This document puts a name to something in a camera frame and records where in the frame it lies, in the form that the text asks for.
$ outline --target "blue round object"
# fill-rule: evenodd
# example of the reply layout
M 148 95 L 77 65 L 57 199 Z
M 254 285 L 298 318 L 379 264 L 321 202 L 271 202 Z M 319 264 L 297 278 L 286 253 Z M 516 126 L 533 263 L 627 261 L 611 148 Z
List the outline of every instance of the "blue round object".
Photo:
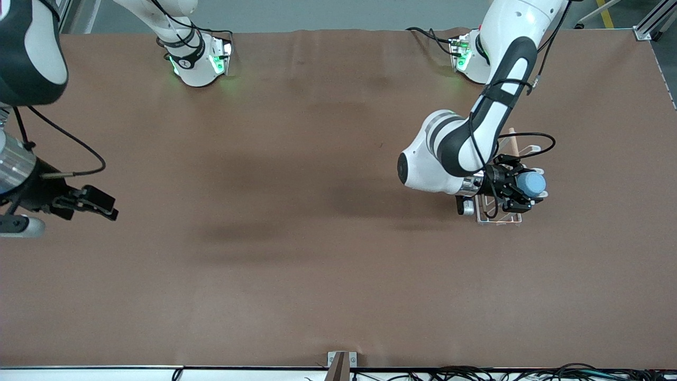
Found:
M 536 172 L 517 175 L 517 187 L 528 197 L 536 197 L 546 190 L 546 178 Z

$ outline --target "brown table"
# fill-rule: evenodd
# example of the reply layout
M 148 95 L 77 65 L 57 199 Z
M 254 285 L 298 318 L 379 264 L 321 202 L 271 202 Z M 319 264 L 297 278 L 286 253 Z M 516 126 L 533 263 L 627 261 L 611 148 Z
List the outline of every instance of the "brown table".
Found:
M 519 228 L 397 179 L 423 119 L 481 90 L 430 42 L 237 35 L 234 76 L 194 89 L 153 40 L 63 37 L 41 109 L 107 158 L 71 184 L 121 213 L 0 243 L 2 364 L 677 367 L 677 113 L 631 31 L 563 31 L 519 101 L 506 128 L 558 141 Z M 24 117 L 42 158 L 96 165 Z

